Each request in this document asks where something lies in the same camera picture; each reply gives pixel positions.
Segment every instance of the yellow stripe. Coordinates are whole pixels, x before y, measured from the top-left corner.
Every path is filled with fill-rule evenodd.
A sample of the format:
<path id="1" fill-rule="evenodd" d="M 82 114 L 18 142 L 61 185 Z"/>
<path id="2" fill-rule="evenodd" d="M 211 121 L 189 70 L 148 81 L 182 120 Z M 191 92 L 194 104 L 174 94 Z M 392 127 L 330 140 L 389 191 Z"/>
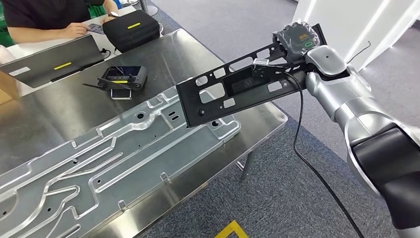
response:
<path id="1" fill-rule="evenodd" d="M 57 66 L 57 67 L 54 68 L 54 70 L 58 70 L 58 69 L 64 68 L 64 67 L 69 66 L 69 65 L 71 65 L 71 62 L 68 62 L 68 63 L 62 64 L 60 66 Z"/>
<path id="2" fill-rule="evenodd" d="M 141 25 L 140 22 L 137 22 L 136 24 L 127 27 L 127 29 L 131 29 L 131 28 L 134 28 L 134 27 L 140 26 L 140 25 Z"/>
<path id="3" fill-rule="evenodd" d="M 239 238 L 248 238 L 244 230 L 239 226 L 239 224 L 233 220 L 227 227 L 225 227 L 219 234 L 214 238 L 227 238 L 232 232 L 236 233 Z"/>

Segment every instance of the white wall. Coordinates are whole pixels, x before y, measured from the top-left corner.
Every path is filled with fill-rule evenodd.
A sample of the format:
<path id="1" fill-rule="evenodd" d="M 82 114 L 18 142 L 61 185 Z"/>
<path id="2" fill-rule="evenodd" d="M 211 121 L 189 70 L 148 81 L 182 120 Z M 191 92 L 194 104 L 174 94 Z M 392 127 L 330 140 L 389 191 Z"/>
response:
<path id="1" fill-rule="evenodd" d="M 320 23 L 329 45 L 360 70 L 401 37 L 420 14 L 420 0 L 300 0 L 293 21 Z"/>

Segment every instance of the stainless steel table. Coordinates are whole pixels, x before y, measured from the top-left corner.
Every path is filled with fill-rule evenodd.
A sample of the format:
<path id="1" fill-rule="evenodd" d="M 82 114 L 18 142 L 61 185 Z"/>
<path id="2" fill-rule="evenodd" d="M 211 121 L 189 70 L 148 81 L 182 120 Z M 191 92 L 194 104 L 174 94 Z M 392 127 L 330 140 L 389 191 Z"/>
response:
<path id="1" fill-rule="evenodd" d="M 184 30 L 150 42 L 121 56 L 60 80 L 0 106 L 0 174 L 73 139 L 114 116 L 150 99 L 178 82 L 222 62 Z M 144 91 L 131 101 L 113 101 L 97 89 L 97 77 L 113 65 L 143 65 L 148 69 Z M 281 129 L 287 116 L 271 103 L 240 113 L 241 132 L 209 156 L 148 198 L 110 218 L 89 237 L 131 238 L 189 198 L 227 166 L 246 156 Z"/>

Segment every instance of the machined aluminum plate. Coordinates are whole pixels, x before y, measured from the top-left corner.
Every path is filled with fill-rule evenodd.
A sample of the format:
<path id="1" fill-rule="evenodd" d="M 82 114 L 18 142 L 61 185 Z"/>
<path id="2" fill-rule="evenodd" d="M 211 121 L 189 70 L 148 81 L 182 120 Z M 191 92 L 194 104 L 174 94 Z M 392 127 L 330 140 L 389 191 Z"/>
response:
<path id="1" fill-rule="evenodd" d="M 170 182 L 240 128 L 233 116 L 187 128 L 172 87 L 1 175 L 0 238 L 83 236 Z"/>

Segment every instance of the green light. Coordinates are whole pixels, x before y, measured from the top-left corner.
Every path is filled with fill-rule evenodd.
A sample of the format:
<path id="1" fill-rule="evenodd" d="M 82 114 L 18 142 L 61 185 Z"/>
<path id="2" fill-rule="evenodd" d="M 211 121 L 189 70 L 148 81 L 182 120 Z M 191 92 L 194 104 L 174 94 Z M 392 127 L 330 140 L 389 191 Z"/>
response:
<path id="1" fill-rule="evenodd" d="M 313 43 L 311 41 L 305 43 L 305 47 L 311 46 Z"/>

